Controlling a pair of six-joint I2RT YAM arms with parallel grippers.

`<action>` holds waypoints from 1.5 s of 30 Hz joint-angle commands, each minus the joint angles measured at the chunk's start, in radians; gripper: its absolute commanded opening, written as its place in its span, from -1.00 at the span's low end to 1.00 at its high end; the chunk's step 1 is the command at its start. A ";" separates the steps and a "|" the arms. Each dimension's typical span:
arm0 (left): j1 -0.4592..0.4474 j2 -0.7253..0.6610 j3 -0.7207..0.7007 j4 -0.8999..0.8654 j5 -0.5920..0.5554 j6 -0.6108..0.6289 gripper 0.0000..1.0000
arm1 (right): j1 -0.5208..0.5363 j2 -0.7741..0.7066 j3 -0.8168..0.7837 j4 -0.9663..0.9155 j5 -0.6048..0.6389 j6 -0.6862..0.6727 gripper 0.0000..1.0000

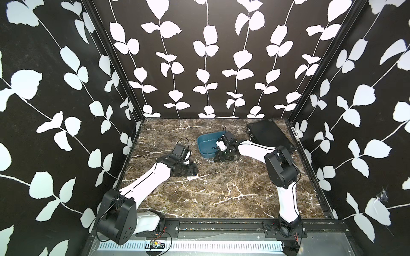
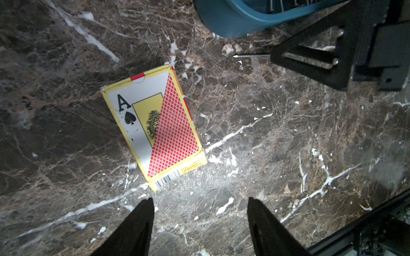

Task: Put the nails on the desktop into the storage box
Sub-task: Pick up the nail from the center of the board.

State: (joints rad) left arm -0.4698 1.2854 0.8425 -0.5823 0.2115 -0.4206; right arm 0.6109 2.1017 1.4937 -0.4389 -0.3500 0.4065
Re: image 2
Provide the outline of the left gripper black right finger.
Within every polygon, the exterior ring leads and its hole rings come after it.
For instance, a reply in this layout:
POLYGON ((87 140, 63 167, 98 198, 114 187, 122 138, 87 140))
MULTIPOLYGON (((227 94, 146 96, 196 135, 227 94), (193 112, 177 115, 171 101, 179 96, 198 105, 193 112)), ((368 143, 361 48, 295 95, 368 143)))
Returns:
POLYGON ((309 255, 260 200, 249 198, 247 215, 256 256, 309 255))

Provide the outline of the teal plastic storage box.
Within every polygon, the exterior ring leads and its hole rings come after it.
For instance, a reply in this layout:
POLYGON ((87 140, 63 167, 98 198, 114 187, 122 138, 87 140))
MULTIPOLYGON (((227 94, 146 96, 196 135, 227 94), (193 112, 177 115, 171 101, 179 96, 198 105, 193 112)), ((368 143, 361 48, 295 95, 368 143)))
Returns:
POLYGON ((268 1, 194 0, 199 17, 213 33, 234 39, 261 32, 277 24, 311 15, 343 0, 318 3, 281 13, 268 13, 268 1))

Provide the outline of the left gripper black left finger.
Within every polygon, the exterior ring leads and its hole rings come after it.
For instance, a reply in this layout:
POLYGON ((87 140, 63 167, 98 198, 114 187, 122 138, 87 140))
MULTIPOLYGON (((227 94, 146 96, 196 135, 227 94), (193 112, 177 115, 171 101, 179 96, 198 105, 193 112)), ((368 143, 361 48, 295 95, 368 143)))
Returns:
POLYGON ((153 199, 144 199, 92 255, 147 256, 153 223, 153 199))

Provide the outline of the playing card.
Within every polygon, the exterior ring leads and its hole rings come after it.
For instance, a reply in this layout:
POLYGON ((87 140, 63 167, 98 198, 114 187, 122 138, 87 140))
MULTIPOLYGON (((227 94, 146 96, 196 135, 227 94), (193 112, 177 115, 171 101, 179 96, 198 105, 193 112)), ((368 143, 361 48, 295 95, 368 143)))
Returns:
POLYGON ((172 65, 103 86, 100 91, 153 191, 207 164, 172 65))

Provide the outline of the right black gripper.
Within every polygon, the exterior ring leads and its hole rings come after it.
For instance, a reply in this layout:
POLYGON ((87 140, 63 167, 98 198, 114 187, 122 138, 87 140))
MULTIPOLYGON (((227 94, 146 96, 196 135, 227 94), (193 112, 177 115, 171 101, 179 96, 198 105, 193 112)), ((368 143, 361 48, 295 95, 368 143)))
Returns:
POLYGON ((380 91, 398 92, 410 77, 409 1, 350 1, 353 9, 338 9, 272 49, 273 64, 300 73, 334 90, 354 82, 376 82, 380 91), (301 44, 332 27, 342 33, 334 51, 301 44), (285 56, 311 59, 326 69, 285 56))

